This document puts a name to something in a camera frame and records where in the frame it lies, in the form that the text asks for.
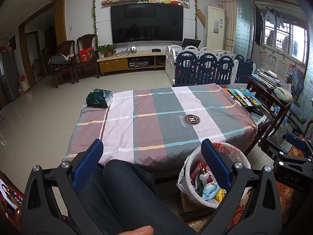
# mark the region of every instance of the jeans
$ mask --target jeans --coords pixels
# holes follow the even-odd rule
[[[154,235],[196,233],[163,205],[150,173],[129,162],[111,160],[103,169],[96,167],[78,197],[94,222],[110,235],[146,225],[153,227]]]

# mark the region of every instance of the stack of books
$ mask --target stack of books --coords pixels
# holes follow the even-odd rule
[[[261,102],[248,89],[224,88],[226,93],[240,106],[260,107]]]
[[[277,79],[277,75],[270,70],[265,71],[259,68],[258,74],[251,74],[251,78],[270,90],[274,90],[275,88],[282,86],[280,81]]]

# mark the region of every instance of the blue gripper pad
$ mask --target blue gripper pad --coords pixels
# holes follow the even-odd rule
[[[103,153],[103,143],[97,140],[88,151],[85,158],[79,164],[74,173],[72,186],[74,190],[82,189],[86,185],[90,175],[93,173]]]
[[[286,141],[299,150],[304,150],[306,148],[304,141],[290,132],[286,134]]]
[[[202,141],[201,153],[219,186],[227,191],[230,190],[232,186],[230,171],[217,154],[216,148],[209,143],[208,139]]]

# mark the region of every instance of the finger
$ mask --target finger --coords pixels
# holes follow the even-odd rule
[[[153,235],[153,233],[154,233],[153,228],[150,225],[148,225],[140,227],[134,231],[122,232],[119,235]]]

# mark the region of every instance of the television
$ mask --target television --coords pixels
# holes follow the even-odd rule
[[[113,43],[182,41],[183,6],[140,3],[111,6]]]

